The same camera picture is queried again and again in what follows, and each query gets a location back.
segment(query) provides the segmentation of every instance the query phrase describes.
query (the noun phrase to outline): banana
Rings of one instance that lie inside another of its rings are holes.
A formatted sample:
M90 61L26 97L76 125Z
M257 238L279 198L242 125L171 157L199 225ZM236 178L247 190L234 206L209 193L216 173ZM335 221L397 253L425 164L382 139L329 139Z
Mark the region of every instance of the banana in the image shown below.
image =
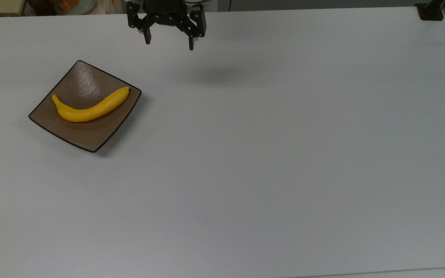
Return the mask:
M129 87L115 90L98 104L87 109L74 109L61 102L56 95L53 95L53 102L56 104L58 114L67 121L81 123L87 122L103 116L126 100L129 94Z

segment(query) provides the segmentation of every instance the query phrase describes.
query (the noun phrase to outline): black clamp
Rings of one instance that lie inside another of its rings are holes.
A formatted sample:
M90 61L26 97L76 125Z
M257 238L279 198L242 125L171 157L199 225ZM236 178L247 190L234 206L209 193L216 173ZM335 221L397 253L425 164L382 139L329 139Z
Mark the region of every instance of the black clamp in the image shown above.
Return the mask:
M144 0L143 10L147 15L143 19L138 17L140 5L134 2L127 3L129 27L137 28L145 37L145 43L150 44L152 39L150 27L154 23L176 26L180 31L187 34L190 50L193 50L194 39L205 36L207 24L205 22L204 6L202 4L193 5L190 8L190 17L188 17L188 7L184 0L171 0L169 3L171 5L162 7L153 1L155 0Z
M420 19L427 21L442 21L444 19L444 14L442 13L444 6L445 0L432 0L428 4L415 4Z

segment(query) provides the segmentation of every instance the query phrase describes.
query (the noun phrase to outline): plate rim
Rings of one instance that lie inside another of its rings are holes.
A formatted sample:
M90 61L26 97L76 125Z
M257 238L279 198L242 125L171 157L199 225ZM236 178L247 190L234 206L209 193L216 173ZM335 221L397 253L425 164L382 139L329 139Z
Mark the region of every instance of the plate rim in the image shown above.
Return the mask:
M73 9L75 7L73 7L73 9L71 9L69 12L64 12L64 11L62 11L59 8L57 1L58 0L55 0L54 3L53 3L54 9L56 10L56 12L58 12L58 13L60 13L62 15L84 15L84 14L88 14L90 11L92 11L94 9L95 5L97 5L97 0L90 0L90 1L93 1L94 4L92 5L92 7L89 10L86 10L83 14L70 14L70 12L73 11Z
M106 140L104 140L104 142L103 142L99 147L97 147L95 150L91 150L91 149L88 149L88 148L84 148L84 147L82 147L82 146L78 146L77 144L74 144L73 142L70 142L70 141L68 141L67 139L64 139L63 137L61 137L61 136L59 136L58 134L55 134L54 132L48 130L47 128L45 128L44 126L42 126L41 124L39 124L38 122L36 122L34 119L32 119L32 118L30 117L30 116L32 115L32 113L33 113L35 110L37 110L37 108L44 102L44 100L46 100L46 98L48 98L49 94L51 94L51 92L53 92L53 90L54 90L54 89L61 83L61 81L63 81L63 79L67 76L67 74L69 74L69 72L70 72L70 71L74 68L74 66L75 66L77 63L79 63L79 62L85 63L86 65L89 65L90 67L92 67L92 68L94 68L94 69L97 69L97 70L99 70L99 71L101 71L101 72L104 72L105 74L107 74L107 75L109 75L109 76L111 76L111 77L113 77L113 78L116 78L117 80L119 80L119 81L121 81L121 82L127 84L128 86L137 89L138 92L139 92L138 97L136 98L135 102L134 102L133 105L131 106L131 109L128 111L128 113L127 113L126 116L123 118L123 120L119 123L119 125L116 127L116 129L113 130L113 132L111 132L110 136L109 136L108 138L106 138ZM140 96L141 96L141 95L142 95L142 90L140 90L139 88L133 86L132 84L130 84L130 83L128 83L128 82L126 82L126 81L124 81L124 80L122 80L122 79L119 79L119 78L117 78L116 76L114 76L114 75L112 75L112 74L110 74L110 73L108 73L108 72L106 72L106 71L104 71L104 70L101 70L100 68L95 67L95 66L93 66L93 65L91 65L91 64L89 64L89 63L87 63L87 62L85 62L85 61L83 61L83 60L77 60L77 61L72 65L72 67L71 67L71 68L70 68L70 69L63 75L63 77L58 81L58 83L56 83L56 85L54 85L54 87L51 89L51 91L49 91L49 93L47 93L47 95L41 100L41 102L39 102L39 104L37 104L37 106L32 110L32 112L30 112L30 114L28 115L28 118L29 118L32 122L34 122L36 125L40 126L42 129L44 129L44 130L46 130L47 132L53 134L55 137L58 137L58 138L60 138L61 140L65 141L65 142L67 142L67 143L69 143L69 144L71 144L71 145L73 145L73 146L75 146L75 147L77 147L77 148L81 148L82 150L88 151L89 153L95 153L95 152L97 152L99 149L101 149L102 146L104 146L104 144L106 144L106 143L109 141L109 139L111 139L111 137L113 137L113 135L118 131L118 129L120 128L120 126L123 125L123 123L125 122L125 120L126 120L126 119L128 118L128 116L130 115L131 111L133 111L133 109L135 108L135 106L136 106L138 100L140 99Z

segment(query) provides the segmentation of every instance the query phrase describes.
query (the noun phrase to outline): plate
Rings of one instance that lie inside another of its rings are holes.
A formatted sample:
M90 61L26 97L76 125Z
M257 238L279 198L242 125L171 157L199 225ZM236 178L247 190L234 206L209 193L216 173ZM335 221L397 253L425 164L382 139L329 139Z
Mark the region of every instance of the plate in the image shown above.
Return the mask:
M115 90L130 87L126 100L108 114L84 123L69 122L58 114L52 96L76 109L92 107ZM141 90L84 61L78 60L29 118L73 146L95 153L118 130L141 95Z
M62 11L58 6L58 0L55 0L54 2L54 9L63 15L80 15L80 14L86 14L90 12L94 6L97 0L80 0L78 1L78 4L71 9L69 12Z

